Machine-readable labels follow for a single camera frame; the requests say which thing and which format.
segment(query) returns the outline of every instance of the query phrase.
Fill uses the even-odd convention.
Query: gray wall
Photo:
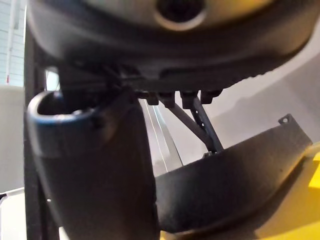
[[[23,90],[0,86],[0,193],[24,186]]]

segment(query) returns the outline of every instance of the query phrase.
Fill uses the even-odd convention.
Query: black plastic bracket
[[[193,235],[248,217],[284,184],[312,141],[290,115],[279,126],[156,178],[160,228]]]

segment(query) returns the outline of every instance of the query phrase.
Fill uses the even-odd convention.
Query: black plastic housing
[[[29,104],[35,165],[54,219],[71,240],[158,240],[145,120],[131,91],[70,112],[60,92]]]

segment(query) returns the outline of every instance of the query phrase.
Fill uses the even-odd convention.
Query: yellow plastic part
[[[306,151],[301,171],[271,216],[253,220],[212,236],[189,240],[320,240],[320,143]],[[161,240],[178,240],[161,233]]]

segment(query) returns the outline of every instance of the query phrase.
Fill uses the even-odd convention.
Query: metal rod
[[[196,123],[181,109],[177,104],[173,108],[168,108],[184,125],[187,126],[206,146],[209,151],[215,149],[214,143],[211,138],[203,131]]]
[[[213,141],[214,148],[215,148],[216,152],[217,153],[221,152],[222,150],[224,150],[224,147],[222,146],[222,144],[218,138],[218,135],[217,135],[214,127],[212,126],[210,119],[208,118],[208,115],[207,115],[204,107],[202,106],[199,98],[196,97],[194,99],[193,105],[194,105],[194,109],[196,111],[198,111],[198,116],[200,117],[201,121],[204,124],[204,129],[205,129],[206,133],[210,136],[210,138]]]

